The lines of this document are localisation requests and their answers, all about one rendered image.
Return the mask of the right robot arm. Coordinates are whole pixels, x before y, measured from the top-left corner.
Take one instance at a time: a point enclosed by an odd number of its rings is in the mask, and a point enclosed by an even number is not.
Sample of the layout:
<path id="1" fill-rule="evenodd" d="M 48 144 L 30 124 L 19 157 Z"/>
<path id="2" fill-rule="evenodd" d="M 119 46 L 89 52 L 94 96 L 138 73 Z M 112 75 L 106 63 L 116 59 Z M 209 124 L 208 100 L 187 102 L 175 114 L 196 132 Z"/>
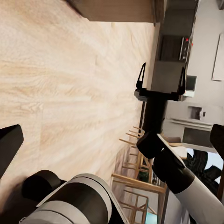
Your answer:
<path id="1" fill-rule="evenodd" d="M 143 64 L 145 68 L 146 62 Z M 185 68 L 182 67 L 177 92 L 164 93 L 143 88 L 139 74 L 134 96 L 146 101 L 141 136 L 136 147 L 148 160 L 154 158 L 153 172 L 166 182 L 172 193 L 183 204 L 198 224 L 224 224 L 224 206 L 217 197 L 185 166 L 183 160 L 161 136 L 168 100 L 179 101 L 185 93 Z"/>

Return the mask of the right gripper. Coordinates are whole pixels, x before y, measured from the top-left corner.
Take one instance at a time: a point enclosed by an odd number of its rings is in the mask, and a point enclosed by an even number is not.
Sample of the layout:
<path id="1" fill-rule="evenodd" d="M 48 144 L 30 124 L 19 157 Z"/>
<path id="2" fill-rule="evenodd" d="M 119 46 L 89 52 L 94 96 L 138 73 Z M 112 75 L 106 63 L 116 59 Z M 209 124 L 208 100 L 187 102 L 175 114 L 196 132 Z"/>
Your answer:
<path id="1" fill-rule="evenodd" d="M 143 64 L 143 68 L 145 68 L 146 62 Z M 147 97 L 147 103 L 145 106 L 144 117 L 153 120 L 164 121 L 167 112 L 168 100 L 179 101 L 179 96 L 185 93 L 185 68 L 182 67 L 180 80 L 178 84 L 177 92 L 164 93 L 157 91 L 149 91 L 146 88 L 143 88 L 143 79 L 144 72 L 142 76 L 142 81 L 140 81 L 141 73 L 139 74 L 136 87 L 140 90 L 139 95 Z"/>

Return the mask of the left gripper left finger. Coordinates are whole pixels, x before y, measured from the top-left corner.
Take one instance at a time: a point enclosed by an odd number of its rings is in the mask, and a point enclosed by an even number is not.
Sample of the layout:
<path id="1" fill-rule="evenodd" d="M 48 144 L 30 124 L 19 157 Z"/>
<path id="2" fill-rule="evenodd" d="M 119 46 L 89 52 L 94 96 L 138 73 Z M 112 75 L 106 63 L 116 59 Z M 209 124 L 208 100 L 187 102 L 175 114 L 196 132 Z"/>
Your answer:
<path id="1" fill-rule="evenodd" d="M 0 179 L 24 142 L 19 124 L 0 129 Z"/>

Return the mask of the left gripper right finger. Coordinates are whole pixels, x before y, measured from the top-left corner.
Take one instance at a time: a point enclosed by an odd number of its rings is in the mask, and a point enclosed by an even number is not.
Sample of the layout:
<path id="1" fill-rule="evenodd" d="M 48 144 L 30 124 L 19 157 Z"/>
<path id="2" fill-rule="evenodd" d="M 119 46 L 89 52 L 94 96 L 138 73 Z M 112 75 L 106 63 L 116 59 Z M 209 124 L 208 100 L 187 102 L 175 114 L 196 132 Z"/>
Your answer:
<path id="1" fill-rule="evenodd" d="M 214 124 L 210 133 L 210 142 L 224 161 L 224 126 Z"/>

